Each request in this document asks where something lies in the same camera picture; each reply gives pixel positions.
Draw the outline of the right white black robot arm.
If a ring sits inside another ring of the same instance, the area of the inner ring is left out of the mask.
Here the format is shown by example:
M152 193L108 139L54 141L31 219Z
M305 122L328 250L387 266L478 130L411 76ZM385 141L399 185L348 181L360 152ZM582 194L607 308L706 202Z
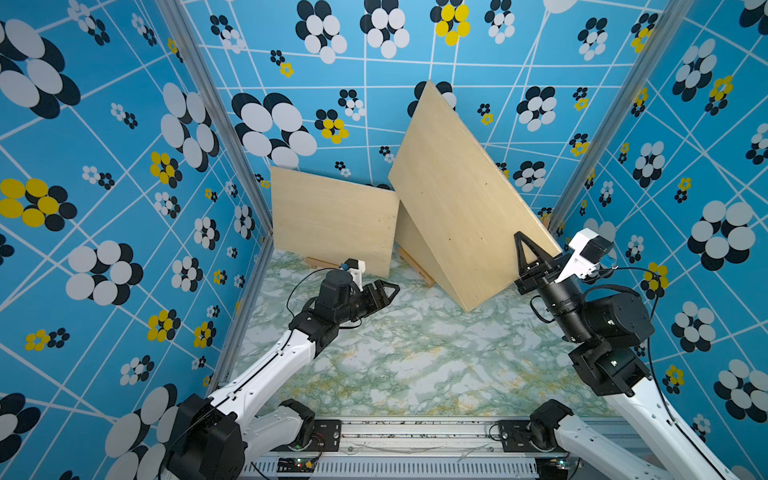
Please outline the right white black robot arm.
M652 314L639 292L605 284L607 296L588 299L581 280L596 272L612 241L583 229L570 252L552 255L522 232L514 236L522 294L534 293L563 339L579 378L603 398L650 448L659 466L592 430L569 407L549 400L530 417L528 437L540 450L561 449L612 479L732 479L735 474L696 435L677 420L676 411L655 381L649 360L635 347L655 332Z

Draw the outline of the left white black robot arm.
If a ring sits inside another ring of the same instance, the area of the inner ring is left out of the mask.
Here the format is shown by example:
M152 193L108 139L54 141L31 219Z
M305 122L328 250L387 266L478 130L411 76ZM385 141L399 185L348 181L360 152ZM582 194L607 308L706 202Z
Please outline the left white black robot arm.
M400 291L384 280L363 283L364 268L353 261L324 273L318 294L294 314L270 350L207 397L192 394L179 404L155 477L236 479L248 458L310 441L313 410L296 400L282 402L267 415L259 413L261 408L340 331L358 327Z

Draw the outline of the plywood board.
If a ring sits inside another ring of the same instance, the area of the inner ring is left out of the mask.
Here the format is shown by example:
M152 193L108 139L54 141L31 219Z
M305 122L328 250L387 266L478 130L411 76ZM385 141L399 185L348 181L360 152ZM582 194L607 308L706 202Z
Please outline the plywood board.
M432 276L436 282L435 285L444 290L459 307L463 307L458 294L402 202L399 203L395 243L397 248L402 247L406 250Z
M433 83L388 179L470 312L519 276L514 235L562 249Z
M275 247L336 265L353 258L390 273L399 199L395 192L272 167Z

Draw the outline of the wooden easel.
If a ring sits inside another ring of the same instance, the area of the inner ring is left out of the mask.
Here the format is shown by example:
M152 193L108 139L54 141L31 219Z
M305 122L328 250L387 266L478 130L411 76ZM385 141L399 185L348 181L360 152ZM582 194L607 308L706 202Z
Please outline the wooden easel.
M428 288L431 288L436 284L432 276L406 250L402 247L398 247L397 253L400 258L421 277Z
M311 269L339 269L338 264L326 262L313 257L305 257L304 261Z

